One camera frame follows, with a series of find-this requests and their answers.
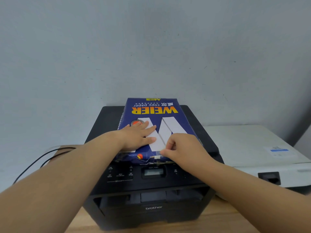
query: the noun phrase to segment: forearm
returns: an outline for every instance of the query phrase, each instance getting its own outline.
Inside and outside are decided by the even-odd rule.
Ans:
[[[310,200],[299,193],[206,159],[193,174],[221,193],[261,232],[307,232]]]
[[[64,232],[122,147],[106,133],[0,195],[1,232]]]

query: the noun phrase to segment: wooden desk surface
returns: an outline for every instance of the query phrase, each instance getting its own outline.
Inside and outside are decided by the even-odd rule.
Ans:
[[[100,233],[98,225],[91,216],[81,208],[76,217],[72,220],[68,227],[67,233]],[[155,222],[142,224],[138,228],[126,229],[119,231],[107,231],[119,233],[139,233],[139,232],[208,232],[208,233],[258,233],[238,211],[232,207],[227,201],[215,196],[201,216],[195,221],[165,223]]]

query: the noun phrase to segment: black cable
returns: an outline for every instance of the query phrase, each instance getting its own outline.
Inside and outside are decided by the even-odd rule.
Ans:
[[[48,161],[50,161],[51,159],[56,158],[57,156],[60,156],[60,155],[62,155],[62,154],[66,154],[66,153],[68,153],[68,152],[70,152],[70,151],[71,151],[71,150],[65,151],[65,152],[63,152],[63,153],[54,155],[53,157],[50,157],[48,160],[46,160],[46,161],[40,166],[40,168],[42,168],[42,167],[43,167]]]
[[[28,168],[26,168],[26,169],[15,179],[15,181],[13,182],[12,185],[14,185],[14,184],[18,181],[18,179],[21,177],[21,175],[23,175],[32,165],[34,165],[34,164],[35,164],[39,159],[41,159],[43,156],[45,156],[45,155],[47,155],[47,154],[49,154],[49,153],[51,153],[51,152],[53,152],[53,151],[63,150],[63,149],[75,149],[75,148],[76,148],[76,147],[63,147],[63,148],[58,148],[58,149],[51,150],[51,151],[49,151],[49,152],[47,152],[47,153],[41,155],[39,158],[37,158],[31,165],[28,166]]]

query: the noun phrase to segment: scanner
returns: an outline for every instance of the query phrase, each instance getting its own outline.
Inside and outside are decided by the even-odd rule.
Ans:
[[[186,105],[189,124],[206,151],[223,163],[218,147]],[[124,106],[105,106],[86,142],[116,130]],[[83,207],[102,230],[138,227],[142,223],[181,222],[197,219],[215,190],[177,164],[133,165],[111,162]]]

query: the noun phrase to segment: person's right arm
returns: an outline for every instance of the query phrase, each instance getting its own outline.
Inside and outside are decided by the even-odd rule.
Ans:
[[[260,232],[311,231],[310,198],[215,161],[195,136],[171,135],[161,154],[221,193]]]

